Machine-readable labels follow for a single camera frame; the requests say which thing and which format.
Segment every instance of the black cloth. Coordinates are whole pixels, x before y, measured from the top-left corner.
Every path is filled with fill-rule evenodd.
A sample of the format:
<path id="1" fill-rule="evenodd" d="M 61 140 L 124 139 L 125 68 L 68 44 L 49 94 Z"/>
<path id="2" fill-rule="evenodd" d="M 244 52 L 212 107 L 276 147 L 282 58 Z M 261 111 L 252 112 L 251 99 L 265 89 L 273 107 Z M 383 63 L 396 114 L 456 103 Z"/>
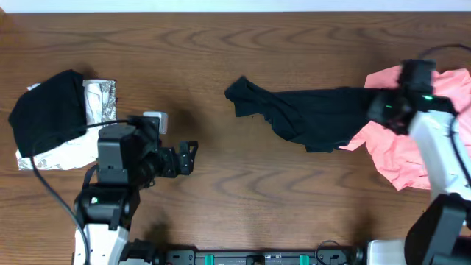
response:
<path id="1" fill-rule="evenodd" d="M 8 122 L 23 158 L 49 151 L 86 133 L 66 132 L 52 138 L 52 133 L 72 130 L 87 124 L 83 76 L 72 70 L 59 73 L 23 94 L 16 102 Z"/>
<path id="2" fill-rule="evenodd" d="M 307 152 L 346 146 L 369 121 L 366 112 L 382 89 L 336 88 L 271 93 L 241 77 L 226 91 L 235 116 L 265 116 L 281 138 L 303 144 Z"/>

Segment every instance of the wooden table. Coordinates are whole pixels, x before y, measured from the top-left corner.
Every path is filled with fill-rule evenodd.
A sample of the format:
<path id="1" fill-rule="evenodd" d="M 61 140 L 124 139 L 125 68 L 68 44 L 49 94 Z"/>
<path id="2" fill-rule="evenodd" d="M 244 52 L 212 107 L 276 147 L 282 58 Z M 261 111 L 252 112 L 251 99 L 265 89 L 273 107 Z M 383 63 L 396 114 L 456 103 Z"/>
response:
<path id="1" fill-rule="evenodd" d="M 314 248 L 405 236 L 428 192 L 395 191 L 365 148 L 311 153 L 262 116 L 236 118 L 241 75 L 271 91 L 364 84 L 430 46 L 471 43 L 467 13 L 7 15 L 0 26 L 0 264 L 69 264 L 74 226 L 20 172 L 7 117 L 26 86 L 72 68 L 116 79 L 118 117 L 169 114 L 165 145 L 198 140 L 194 173 L 141 192 L 131 239 L 159 247 Z M 440 52 L 440 69 L 465 66 Z M 44 172 L 68 203 L 85 169 Z"/>

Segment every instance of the white wall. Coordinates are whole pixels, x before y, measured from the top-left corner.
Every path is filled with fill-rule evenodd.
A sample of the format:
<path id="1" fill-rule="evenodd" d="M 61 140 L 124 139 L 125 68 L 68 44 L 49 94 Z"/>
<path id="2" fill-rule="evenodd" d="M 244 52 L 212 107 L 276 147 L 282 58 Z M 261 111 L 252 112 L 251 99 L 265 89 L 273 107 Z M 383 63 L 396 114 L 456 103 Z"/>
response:
<path id="1" fill-rule="evenodd" d="M 6 13 L 471 11 L 471 0 L 0 0 Z"/>

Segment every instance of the pink cloth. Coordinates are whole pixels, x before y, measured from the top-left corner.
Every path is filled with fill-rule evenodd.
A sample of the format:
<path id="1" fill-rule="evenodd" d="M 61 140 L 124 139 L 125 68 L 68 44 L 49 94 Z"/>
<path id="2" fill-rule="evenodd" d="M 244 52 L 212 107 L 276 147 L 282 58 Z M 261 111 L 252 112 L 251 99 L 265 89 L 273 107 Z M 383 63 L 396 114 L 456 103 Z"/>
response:
<path id="1" fill-rule="evenodd" d="M 400 66 L 388 68 L 366 77 L 366 88 L 396 88 Z M 451 98 L 455 109 L 461 111 L 471 100 L 471 77 L 466 69 L 433 72 L 433 94 Z M 471 113 L 460 115 L 459 135 L 471 154 Z M 427 170 L 419 148 L 412 139 L 370 121 L 342 149 L 353 151 L 366 143 L 376 169 L 397 189 L 405 187 L 430 189 Z"/>

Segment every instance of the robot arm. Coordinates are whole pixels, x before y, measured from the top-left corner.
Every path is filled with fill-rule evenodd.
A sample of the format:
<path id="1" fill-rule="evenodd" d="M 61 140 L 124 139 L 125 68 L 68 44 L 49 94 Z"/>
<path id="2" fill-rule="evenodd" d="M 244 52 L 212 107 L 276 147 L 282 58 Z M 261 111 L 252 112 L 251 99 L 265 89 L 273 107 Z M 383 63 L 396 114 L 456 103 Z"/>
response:
<path id="1" fill-rule="evenodd" d="M 75 200 L 77 217 L 90 247 L 90 263 L 159 264 L 155 248 L 142 241 L 128 242 L 139 190 L 153 185 L 155 177 L 176 177 L 193 171 L 197 142 L 180 142 L 180 152 L 162 147 L 165 113 L 132 116 L 127 125 L 111 125 L 99 131 L 98 165 L 87 172 L 82 192 Z M 88 184 L 93 170 L 98 181 Z M 74 264 L 85 263 L 79 231 L 75 235 Z"/>
<path id="2" fill-rule="evenodd" d="M 400 89 L 379 96 L 369 117 L 417 143 L 431 183 L 430 207 L 409 230 L 405 240 L 372 241 L 367 264 L 471 264 L 468 238 L 471 224 L 471 162 L 458 135 L 457 112 L 448 98 L 432 95 L 434 63 L 407 60 Z"/>

